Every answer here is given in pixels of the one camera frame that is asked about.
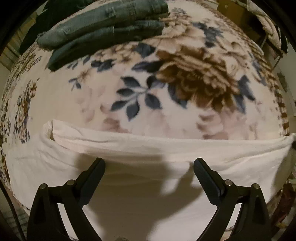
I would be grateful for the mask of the folded dark green jeans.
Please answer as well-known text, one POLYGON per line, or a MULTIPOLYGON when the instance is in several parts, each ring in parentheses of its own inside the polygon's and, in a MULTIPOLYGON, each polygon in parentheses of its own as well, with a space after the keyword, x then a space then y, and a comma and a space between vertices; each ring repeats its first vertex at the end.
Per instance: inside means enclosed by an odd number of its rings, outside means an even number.
POLYGON ((60 23, 40 35, 37 44, 52 51, 47 67, 56 71, 98 50, 160 35, 168 13, 165 1, 113 1, 60 23))

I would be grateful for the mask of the pile of white bedding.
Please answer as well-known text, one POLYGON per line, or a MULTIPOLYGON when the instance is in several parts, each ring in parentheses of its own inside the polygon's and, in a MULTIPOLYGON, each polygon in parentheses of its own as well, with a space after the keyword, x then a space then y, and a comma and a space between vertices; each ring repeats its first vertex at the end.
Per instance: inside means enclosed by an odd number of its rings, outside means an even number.
POLYGON ((276 47, 276 49, 279 49, 281 53, 287 54, 287 38, 281 33, 274 21, 253 1, 246 1, 246 5, 247 10, 254 14, 262 24, 271 44, 276 47))

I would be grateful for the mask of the white pants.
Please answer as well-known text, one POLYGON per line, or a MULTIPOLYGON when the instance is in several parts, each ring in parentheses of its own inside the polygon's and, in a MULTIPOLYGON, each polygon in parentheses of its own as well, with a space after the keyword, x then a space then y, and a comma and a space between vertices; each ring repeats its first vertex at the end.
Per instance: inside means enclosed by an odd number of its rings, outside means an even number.
POLYGON ((106 172, 83 209, 103 240, 196 240, 215 212, 193 172, 203 158, 222 178, 260 185, 266 201, 295 164, 295 135, 274 140, 190 140, 79 128, 51 120, 6 154, 17 200, 31 208, 42 183, 59 186, 96 158, 106 172))

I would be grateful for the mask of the floral checkered fleece blanket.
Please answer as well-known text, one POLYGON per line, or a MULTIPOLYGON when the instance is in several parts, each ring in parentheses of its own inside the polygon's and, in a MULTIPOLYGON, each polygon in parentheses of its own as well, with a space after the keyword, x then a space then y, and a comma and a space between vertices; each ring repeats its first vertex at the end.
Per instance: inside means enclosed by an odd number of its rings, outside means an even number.
POLYGON ((289 135, 262 49, 201 1, 168 1, 162 34, 98 49, 57 71, 32 44, 1 97, 1 180, 9 149, 52 120, 166 138, 267 140, 289 135))

